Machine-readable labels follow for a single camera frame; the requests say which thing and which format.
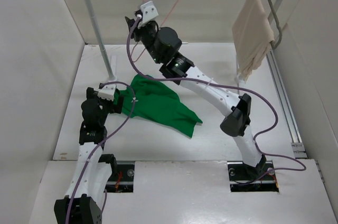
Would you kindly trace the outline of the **green t shirt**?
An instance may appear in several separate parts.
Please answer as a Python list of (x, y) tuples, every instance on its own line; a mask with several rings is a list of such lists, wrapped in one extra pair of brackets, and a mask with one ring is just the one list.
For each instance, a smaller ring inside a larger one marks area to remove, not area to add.
[(129, 88), (115, 93), (124, 96), (122, 112), (170, 128), (191, 138), (196, 125), (203, 124), (197, 114), (180, 101), (178, 94), (160, 81), (135, 75)]

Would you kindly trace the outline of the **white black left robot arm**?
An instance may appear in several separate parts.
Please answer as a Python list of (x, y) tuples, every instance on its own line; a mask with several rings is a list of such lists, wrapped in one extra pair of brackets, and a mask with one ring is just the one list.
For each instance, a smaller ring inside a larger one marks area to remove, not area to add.
[(81, 104), (82, 124), (79, 133), (79, 154), (69, 188), (56, 200), (57, 223), (102, 223), (107, 200), (106, 184), (116, 177), (117, 161), (113, 154), (104, 154), (105, 127), (109, 114), (122, 111), (124, 97), (116, 85), (87, 88)]

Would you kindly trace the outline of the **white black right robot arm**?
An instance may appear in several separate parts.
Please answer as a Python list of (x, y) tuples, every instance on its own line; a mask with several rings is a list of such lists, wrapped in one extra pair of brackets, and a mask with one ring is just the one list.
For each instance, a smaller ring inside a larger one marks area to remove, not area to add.
[(244, 172), (255, 179), (263, 173), (265, 156), (257, 150), (250, 128), (251, 97), (238, 95), (226, 88), (217, 87), (191, 60), (179, 52), (182, 41), (170, 27), (159, 27), (155, 20), (139, 26), (141, 13), (135, 18), (125, 18), (128, 37), (141, 42), (167, 81), (173, 81), (212, 104), (223, 116), (221, 130), (231, 136), (242, 156)]

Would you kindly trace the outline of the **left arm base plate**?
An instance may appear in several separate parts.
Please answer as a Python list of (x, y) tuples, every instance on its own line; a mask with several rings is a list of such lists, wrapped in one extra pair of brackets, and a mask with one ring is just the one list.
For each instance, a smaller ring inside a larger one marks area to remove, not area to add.
[(108, 179), (108, 193), (132, 193), (134, 190), (135, 162), (118, 161), (116, 171)]

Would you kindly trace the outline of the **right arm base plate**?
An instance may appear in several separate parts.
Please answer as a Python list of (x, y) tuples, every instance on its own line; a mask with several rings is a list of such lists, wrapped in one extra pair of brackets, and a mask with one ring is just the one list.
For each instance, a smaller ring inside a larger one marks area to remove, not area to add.
[(274, 173), (261, 177), (274, 168), (272, 161), (267, 161), (258, 173), (242, 162), (228, 162), (227, 166), (231, 192), (279, 192)]

